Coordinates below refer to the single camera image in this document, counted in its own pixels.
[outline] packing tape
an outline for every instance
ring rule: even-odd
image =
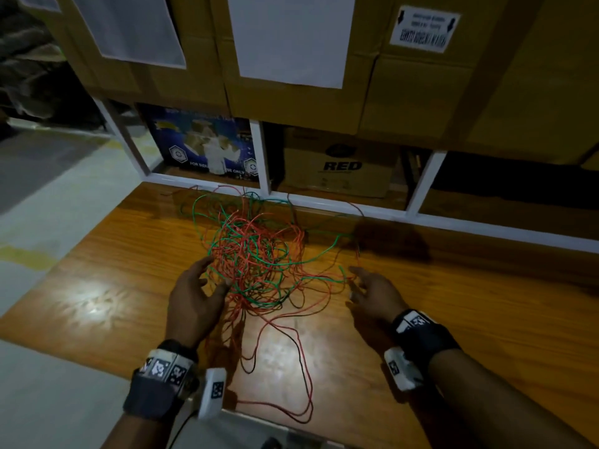
[[[477,63],[445,131],[439,148],[455,150],[465,143],[499,87],[545,0],[507,0],[489,43]]]

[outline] left hand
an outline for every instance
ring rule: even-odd
[[[204,257],[177,279],[168,300],[166,339],[197,350],[218,323],[231,283],[221,282],[211,296],[206,296],[202,287],[208,280],[199,277],[213,261],[213,257]]]

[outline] gray floor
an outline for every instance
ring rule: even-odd
[[[152,138],[138,129],[135,141],[155,162]],[[0,142],[0,316],[139,183],[114,140],[30,130]],[[126,380],[1,340],[0,359],[0,447],[100,447]],[[269,437],[290,449],[338,447],[223,412],[190,421],[175,448],[260,448]]]

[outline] black cable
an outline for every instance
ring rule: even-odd
[[[171,445],[168,447],[168,449],[173,449],[173,446],[175,445],[175,441],[177,440],[177,438],[179,437],[179,433],[181,433],[181,430],[183,430],[185,424],[187,424],[187,422],[193,417],[193,416],[197,416],[198,415],[198,411],[194,411],[192,412],[189,416],[187,416],[185,418],[185,421],[183,421],[183,424],[181,424],[181,427],[179,427],[179,430],[177,430],[177,433],[175,434],[175,437],[173,438],[173,441],[171,442]]]

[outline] right hand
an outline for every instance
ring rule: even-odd
[[[392,323],[401,312],[409,309],[400,292],[386,277],[357,266],[350,266],[349,271],[360,278],[360,287],[365,290],[362,291],[352,280],[349,280],[352,289],[351,300],[363,308],[369,316]]]

